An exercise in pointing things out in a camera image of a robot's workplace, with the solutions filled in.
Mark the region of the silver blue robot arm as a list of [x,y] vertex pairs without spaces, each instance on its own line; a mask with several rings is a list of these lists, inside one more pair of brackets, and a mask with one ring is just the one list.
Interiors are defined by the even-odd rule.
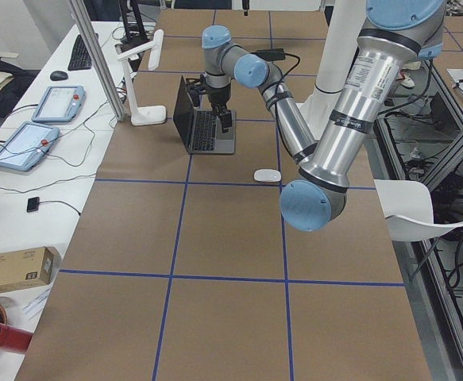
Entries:
[[343,211],[348,171],[400,68],[441,51],[445,2],[368,1],[364,10],[357,58],[319,138],[312,135],[275,64],[235,44],[223,25],[208,26],[202,33],[205,73],[200,90],[224,130],[232,123],[226,106],[230,84],[259,90],[299,167],[299,179],[281,193],[280,208],[284,220],[301,231],[321,229]]

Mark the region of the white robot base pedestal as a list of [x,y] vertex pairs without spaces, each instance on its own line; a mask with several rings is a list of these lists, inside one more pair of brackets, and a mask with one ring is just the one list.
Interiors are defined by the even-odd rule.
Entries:
[[313,93],[299,105],[310,123],[325,121],[343,90],[353,57],[357,35],[365,21],[365,2],[323,1],[322,8],[329,22]]

